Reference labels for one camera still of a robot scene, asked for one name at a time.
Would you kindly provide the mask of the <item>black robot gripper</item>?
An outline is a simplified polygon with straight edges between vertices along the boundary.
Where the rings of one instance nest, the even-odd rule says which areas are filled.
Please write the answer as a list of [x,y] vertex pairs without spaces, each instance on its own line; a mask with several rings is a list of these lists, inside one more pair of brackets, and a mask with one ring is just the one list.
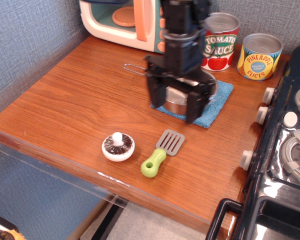
[[165,36],[162,56],[146,55],[147,87],[155,108],[166,102],[166,88],[172,87],[187,96],[186,120],[192,124],[200,118],[215,89],[212,77],[201,69],[205,35],[201,33]]

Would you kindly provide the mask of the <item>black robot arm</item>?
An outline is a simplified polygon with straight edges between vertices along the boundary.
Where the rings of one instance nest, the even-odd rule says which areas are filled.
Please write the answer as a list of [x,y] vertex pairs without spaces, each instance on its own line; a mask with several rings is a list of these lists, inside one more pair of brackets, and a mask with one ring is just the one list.
[[166,102],[171,87],[187,95],[186,123],[199,118],[215,95],[217,81],[203,71],[206,30],[204,21],[210,13],[208,0],[162,0],[165,27],[163,56],[147,55],[147,86],[155,108]]

